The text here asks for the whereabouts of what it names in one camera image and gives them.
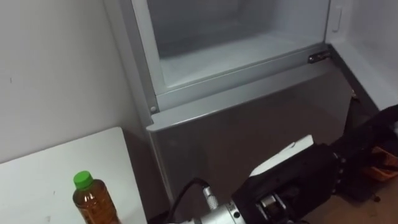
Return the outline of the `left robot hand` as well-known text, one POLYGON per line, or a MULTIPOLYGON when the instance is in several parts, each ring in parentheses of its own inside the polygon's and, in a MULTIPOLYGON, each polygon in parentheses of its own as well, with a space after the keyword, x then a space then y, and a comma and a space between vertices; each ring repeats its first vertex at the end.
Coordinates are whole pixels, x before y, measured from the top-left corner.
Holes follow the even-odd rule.
POLYGON ((371 149, 397 122, 388 107, 335 142, 313 144, 262 174, 248 178, 232 194, 233 217, 245 223, 296 223, 346 187, 368 165, 371 149))

